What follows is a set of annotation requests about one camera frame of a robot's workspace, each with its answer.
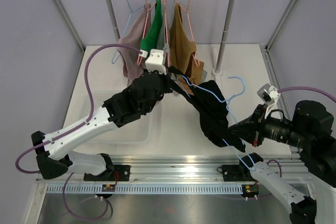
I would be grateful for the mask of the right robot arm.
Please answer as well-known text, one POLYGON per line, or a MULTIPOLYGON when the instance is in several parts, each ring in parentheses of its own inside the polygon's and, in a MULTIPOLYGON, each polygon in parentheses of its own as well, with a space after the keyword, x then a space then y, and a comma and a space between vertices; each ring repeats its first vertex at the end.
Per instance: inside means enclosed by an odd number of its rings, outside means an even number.
POLYGON ((311 174, 316 197, 312 199, 276 175, 256 153, 241 158, 239 176, 262 183, 286 208, 291 223, 335 223, 335 138, 334 117, 317 101, 296 104, 292 120, 266 114, 266 104, 232 125, 228 132, 254 147, 264 139, 300 148, 300 160, 311 174))

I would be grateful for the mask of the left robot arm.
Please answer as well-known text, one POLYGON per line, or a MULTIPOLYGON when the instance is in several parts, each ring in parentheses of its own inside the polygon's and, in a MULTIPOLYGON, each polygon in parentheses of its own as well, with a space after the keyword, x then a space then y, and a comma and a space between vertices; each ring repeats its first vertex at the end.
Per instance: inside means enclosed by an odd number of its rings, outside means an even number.
POLYGON ((104 101, 87 118, 59 131, 31 135, 36 160, 43 179, 55 179, 66 173, 80 173, 85 181, 117 179, 108 154, 89 155, 75 152, 81 144, 100 134, 121 128, 150 113, 166 93, 171 93, 168 75, 144 72, 126 89, 104 101))

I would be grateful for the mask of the black tank top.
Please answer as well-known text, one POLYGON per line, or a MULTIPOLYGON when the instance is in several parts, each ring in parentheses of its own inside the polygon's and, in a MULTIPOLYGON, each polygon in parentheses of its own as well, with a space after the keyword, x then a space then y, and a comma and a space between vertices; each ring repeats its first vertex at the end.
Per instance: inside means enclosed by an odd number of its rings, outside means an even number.
POLYGON ((225 98, 214 80, 197 87, 191 86, 192 94, 185 92, 170 80, 171 88, 181 94, 199 112, 199 124, 205 137, 218 147, 233 146, 240 152, 246 151, 242 140, 228 131, 228 110, 225 98))

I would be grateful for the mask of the green tank top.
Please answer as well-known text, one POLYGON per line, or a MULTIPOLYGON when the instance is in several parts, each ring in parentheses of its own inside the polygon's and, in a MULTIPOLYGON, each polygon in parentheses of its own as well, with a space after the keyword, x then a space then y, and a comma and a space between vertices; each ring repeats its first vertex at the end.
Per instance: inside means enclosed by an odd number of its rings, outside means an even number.
POLYGON ((146 36, 142 40, 142 44, 141 44, 143 50, 147 52, 150 52, 151 49, 156 49, 161 26, 162 26, 162 20, 163 20, 162 19, 162 0, 156 0, 155 5, 153 7, 155 8, 154 19, 149 29, 146 30, 146 36))

